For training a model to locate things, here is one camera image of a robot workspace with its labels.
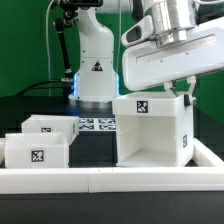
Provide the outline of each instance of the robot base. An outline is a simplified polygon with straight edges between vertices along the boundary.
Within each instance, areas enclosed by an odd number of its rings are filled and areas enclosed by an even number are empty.
[[[78,107],[84,108],[93,108],[93,109],[111,109],[112,101],[88,101],[80,100],[75,96],[69,96],[69,104]]]

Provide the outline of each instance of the white box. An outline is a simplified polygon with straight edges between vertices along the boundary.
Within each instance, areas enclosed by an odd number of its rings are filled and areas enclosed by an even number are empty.
[[[5,138],[0,138],[0,164],[5,159]]]
[[[136,92],[113,100],[118,166],[185,166],[193,157],[193,107],[184,96]]]
[[[79,117],[32,115],[22,123],[22,132],[63,132],[71,144],[79,134]]]
[[[6,168],[68,168],[68,163],[63,133],[6,134]]]

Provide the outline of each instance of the white cardboard box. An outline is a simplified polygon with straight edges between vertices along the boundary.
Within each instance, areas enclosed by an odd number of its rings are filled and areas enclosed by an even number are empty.
[[[185,166],[193,157],[193,107],[184,96],[136,92],[113,100],[118,166]]]
[[[0,164],[5,159],[5,138],[0,138]]]

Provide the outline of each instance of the cable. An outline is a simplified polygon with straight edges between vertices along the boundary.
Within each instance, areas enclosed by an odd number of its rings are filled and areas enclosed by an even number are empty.
[[[46,12],[46,47],[47,47],[47,62],[48,62],[48,79],[52,79],[52,74],[51,74],[51,55],[50,55],[50,46],[49,46],[49,14],[52,5],[54,4],[54,0],[51,0],[47,12]]]
[[[51,83],[61,83],[61,80],[50,80],[50,81],[43,81],[43,82],[38,82],[38,83],[35,83],[35,84],[32,84],[28,87],[26,87],[25,89],[23,89],[22,91],[18,92],[16,94],[16,96],[22,96],[25,92],[29,91],[30,89],[34,88],[34,87],[37,87],[37,86],[41,86],[41,85],[44,85],[44,84],[51,84]]]
[[[64,87],[63,86],[48,86],[48,87],[37,87],[37,88],[30,88],[30,89],[27,89],[26,91],[24,91],[22,94],[18,95],[18,96],[22,96],[24,95],[24,93],[30,91],[30,90],[40,90],[40,89],[63,89]]]
[[[119,0],[119,32],[118,32],[118,52],[117,52],[117,62],[116,62],[116,73],[118,74],[118,68],[119,68],[119,59],[120,59],[120,51],[121,51],[121,0]]]
[[[203,18],[207,18],[207,17],[217,16],[217,15],[220,15],[221,13],[222,13],[222,16],[223,16],[222,10],[217,10],[217,11],[215,11],[213,13],[209,13],[209,14],[205,14],[203,16],[200,16],[200,17],[198,17],[198,19],[203,19]]]
[[[224,0],[217,0],[217,1],[211,1],[211,2],[205,2],[201,0],[194,0],[199,5],[215,5],[215,4],[221,4],[224,3]]]

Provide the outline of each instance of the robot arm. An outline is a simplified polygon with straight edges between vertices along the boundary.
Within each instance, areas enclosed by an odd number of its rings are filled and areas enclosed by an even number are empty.
[[[169,89],[177,80],[191,82],[192,76],[224,69],[224,18],[197,25],[195,11],[193,0],[145,1],[144,16],[152,18],[152,35],[148,33],[148,39],[139,38],[139,43],[136,39],[132,44],[128,35],[137,24],[122,36],[124,44],[133,45],[125,51],[122,62],[130,90],[158,85]],[[142,27],[146,29],[146,23],[142,22]]]
[[[80,37],[80,68],[74,74],[74,92],[69,96],[72,104],[87,107],[111,105],[112,99],[118,95],[118,75],[113,69],[114,36],[111,30],[97,21],[96,13],[130,11],[130,1],[60,0],[60,7],[64,15],[60,20],[63,24],[59,27],[65,29],[75,24]],[[63,42],[65,70],[71,75]]]

